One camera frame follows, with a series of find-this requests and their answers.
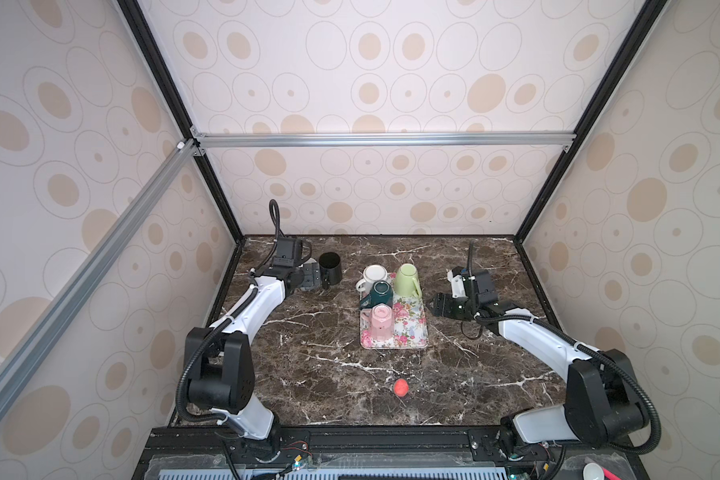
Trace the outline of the floral rectangular tray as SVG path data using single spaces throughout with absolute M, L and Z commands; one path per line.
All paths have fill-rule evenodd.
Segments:
M 386 342 L 365 344 L 361 340 L 361 320 L 359 313 L 360 344 L 365 349 L 377 350 L 410 350 L 424 349 L 429 344 L 427 321 L 424 303 L 421 298 L 400 297 L 394 292 L 393 305 L 390 307 L 394 316 L 393 338 Z

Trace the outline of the light green ceramic mug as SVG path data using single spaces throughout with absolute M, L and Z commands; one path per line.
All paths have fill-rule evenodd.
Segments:
M 415 265 L 404 263 L 398 268 L 394 278 L 394 291 L 400 297 L 422 297 L 419 272 Z

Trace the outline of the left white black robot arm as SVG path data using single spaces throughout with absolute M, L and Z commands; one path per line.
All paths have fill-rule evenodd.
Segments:
M 232 309 L 185 340 L 185 359 L 176 394 L 183 421 L 218 421 L 248 440 L 272 438 L 275 414 L 255 396 L 251 344 L 270 314 L 305 281 L 311 247 L 280 237 L 266 259 L 248 273 L 248 289 Z

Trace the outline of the black ceramic mug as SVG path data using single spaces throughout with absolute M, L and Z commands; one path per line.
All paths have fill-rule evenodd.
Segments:
M 341 257 L 336 252 L 325 252 L 318 258 L 320 280 L 324 289 L 338 285 L 343 278 Z

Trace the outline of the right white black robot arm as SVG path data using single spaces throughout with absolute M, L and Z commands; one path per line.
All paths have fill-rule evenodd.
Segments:
M 508 451 L 519 444 L 578 441 L 645 455 L 659 446 L 659 413 L 623 352 L 578 341 L 516 303 L 500 300 L 486 271 L 455 268 L 448 281 L 450 292 L 437 294 L 428 305 L 433 314 L 478 324 L 522 347 L 565 383 L 562 404 L 503 419 L 499 437 Z

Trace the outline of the grey ceramic mug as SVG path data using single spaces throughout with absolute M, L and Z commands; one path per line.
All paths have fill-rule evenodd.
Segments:
M 319 263 L 310 258 L 301 266 L 303 281 L 299 286 L 302 291 L 313 291 L 322 287 L 321 270 Z

